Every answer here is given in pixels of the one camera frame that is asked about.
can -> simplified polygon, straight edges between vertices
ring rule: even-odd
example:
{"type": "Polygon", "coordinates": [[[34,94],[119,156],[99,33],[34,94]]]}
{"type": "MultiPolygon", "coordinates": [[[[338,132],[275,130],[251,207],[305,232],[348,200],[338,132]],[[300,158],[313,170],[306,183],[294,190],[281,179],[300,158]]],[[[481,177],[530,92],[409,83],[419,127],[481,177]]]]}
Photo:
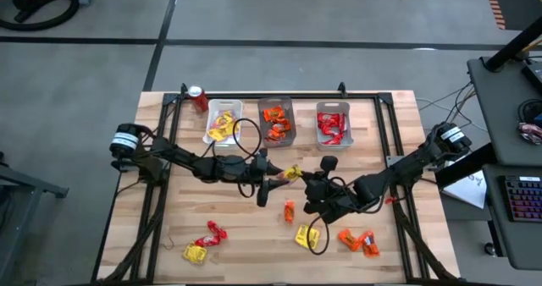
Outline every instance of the can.
{"type": "Polygon", "coordinates": [[[192,99],[192,104],[197,112],[205,113],[209,109],[209,100],[200,86],[190,86],[188,96],[192,99]]]}

black floor stripe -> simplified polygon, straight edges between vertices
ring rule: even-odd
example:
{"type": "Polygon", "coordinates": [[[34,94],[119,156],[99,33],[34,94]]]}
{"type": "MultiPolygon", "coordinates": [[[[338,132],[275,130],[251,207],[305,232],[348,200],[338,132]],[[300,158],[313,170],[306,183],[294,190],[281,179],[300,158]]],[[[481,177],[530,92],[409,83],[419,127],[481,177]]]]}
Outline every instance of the black floor stripe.
{"type": "Polygon", "coordinates": [[[151,64],[149,65],[149,70],[147,71],[147,77],[145,78],[145,85],[143,86],[143,91],[152,90],[152,85],[154,84],[154,78],[156,77],[160,58],[162,57],[163,46],[166,37],[168,36],[169,27],[171,26],[171,19],[173,18],[176,4],[177,0],[169,0],[166,14],[163,17],[162,28],[160,29],[160,35],[158,37],[158,44],[154,48],[151,64]]]}
{"type": "Polygon", "coordinates": [[[288,48],[345,48],[345,49],[435,49],[496,51],[497,44],[439,44],[370,41],[243,41],[243,40],[165,40],[165,46],[199,47],[288,47],[288,48]]]}
{"type": "Polygon", "coordinates": [[[97,45],[155,45],[157,39],[87,38],[87,37],[24,37],[0,36],[2,43],[33,44],[97,44],[97,45]]]}

keyboard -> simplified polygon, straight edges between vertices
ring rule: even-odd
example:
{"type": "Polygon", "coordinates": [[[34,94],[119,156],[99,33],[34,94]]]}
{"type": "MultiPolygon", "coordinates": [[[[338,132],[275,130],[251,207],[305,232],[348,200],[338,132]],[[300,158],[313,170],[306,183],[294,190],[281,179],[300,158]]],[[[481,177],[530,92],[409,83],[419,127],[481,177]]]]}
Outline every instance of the keyboard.
{"type": "Polygon", "coordinates": [[[512,222],[542,223],[542,181],[538,177],[501,176],[512,222]]]}

concrete floor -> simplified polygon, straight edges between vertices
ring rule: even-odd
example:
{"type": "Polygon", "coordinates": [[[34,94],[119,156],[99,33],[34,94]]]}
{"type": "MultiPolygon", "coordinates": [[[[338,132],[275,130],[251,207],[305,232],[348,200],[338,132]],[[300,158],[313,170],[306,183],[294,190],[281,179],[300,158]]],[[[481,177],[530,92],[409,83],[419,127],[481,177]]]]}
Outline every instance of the concrete floor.
{"type": "MultiPolygon", "coordinates": [[[[156,40],[168,2],[94,0],[65,25],[24,34],[0,30],[0,36],[156,40]]],[[[52,4],[36,17],[62,7],[52,4]]],[[[13,17],[8,0],[0,0],[0,15],[13,17]]],[[[517,34],[496,27],[487,0],[177,0],[165,32],[169,39],[183,40],[420,44],[504,44],[517,34]]],[[[108,145],[116,125],[135,116],[154,49],[0,43],[0,150],[13,168],[70,188],[64,201],[43,199],[14,273],[17,280],[50,286],[91,278],[117,179],[108,145]]],[[[409,89],[436,99],[468,82],[469,58],[492,53],[166,46],[152,90],[177,91],[183,82],[210,91],[329,90],[344,81],[350,90],[409,89]]],[[[440,102],[452,103],[453,98],[440,102]]],[[[463,112],[484,126],[476,101],[463,112]]],[[[430,128],[447,113],[423,110],[423,126],[430,128]]],[[[489,140],[473,126],[465,133],[475,147],[489,140]]],[[[542,278],[542,272],[520,272],[506,259],[485,256],[484,223],[449,226],[464,278],[525,285],[542,278]]]]}

wooden tabletop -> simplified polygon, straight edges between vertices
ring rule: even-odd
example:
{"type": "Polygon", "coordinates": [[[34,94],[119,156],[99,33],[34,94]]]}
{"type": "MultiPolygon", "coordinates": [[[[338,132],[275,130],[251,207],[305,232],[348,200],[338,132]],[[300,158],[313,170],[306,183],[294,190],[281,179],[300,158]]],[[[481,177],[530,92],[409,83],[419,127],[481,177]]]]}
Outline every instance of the wooden tabletop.
{"type": "MultiPolygon", "coordinates": [[[[405,153],[409,153],[425,140],[418,107],[412,91],[392,93],[403,147],[405,153]]],[[[158,125],[162,98],[162,92],[142,93],[135,122],[155,128],[158,125]]],[[[286,168],[299,164],[303,170],[316,171],[323,155],[334,155],[339,158],[339,164],[332,175],[341,176],[346,182],[362,174],[377,173],[384,169],[372,100],[348,100],[351,104],[354,144],[346,151],[335,152],[318,151],[316,148],[316,102],[318,99],[294,100],[297,137],[293,146],[269,150],[268,156],[275,165],[286,168]]],[[[257,101],[252,100],[244,101],[243,117],[258,121],[256,103],[257,101]]],[[[393,152],[395,148],[385,105],[383,109],[393,152]]],[[[190,102],[184,103],[177,143],[189,151],[202,154],[207,147],[202,142],[206,122],[206,113],[198,115],[190,102]]],[[[255,147],[256,130],[250,124],[243,124],[241,132],[241,144],[249,150],[255,147]]],[[[218,152],[242,154],[236,149],[218,152]]],[[[122,177],[119,187],[134,183],[136,177],[136,173],[127,173],[122,177]]],[[[327,252],[322,256],[314,256],[294,241],[299,225],[309,224],[316,217],[307,215],[302,210],[306,200],[304,189],[305,185],[300,180],[291,186],[276,189],[270,192],[267,206],[261,208],[256,205],[255,197],[246,199],[240,196],[234,184],[204,184],[193,178],[189,171],[173,167],[155,283],[404,282],[395,219],[390,205],[384,205],[377,214],[349,214],[330,225],[327,252]],[[286,200],[296,203],[293,225],[284,220],[286,200]],[[193,265],[182,257],[182,253],[191,241],[210,234],[206,225],[208,220],[222,225],[228,231],[229,238],[220,246],[207,248],[204,265],[193,265]],[[349,228],[355,236],[373,230],[380,257],[367,258],[361,251],[350,252],[337,239],[337,234],[345,228],[349,228]]],[[[437,187],[421,181],[414,187],[413,194],[423,239],[448,271],[458,276],[456,258],[437,187]]],[[[144,195],[145,185],[138,184],[117,197],[99,278],[111,273],[134,243],[144,195]]],[[[325,239],[324,226],[322,223],[317,223],[316,226],[322,233],[316,250],[321,250],[325,239]]],[[[143,253],[141,272],[145,272],[144,268],[147,268],[149,245],[150,240],[143,253]]],[[[409,250],[414,272],[418,273],[410,239],[409,250]]]]}

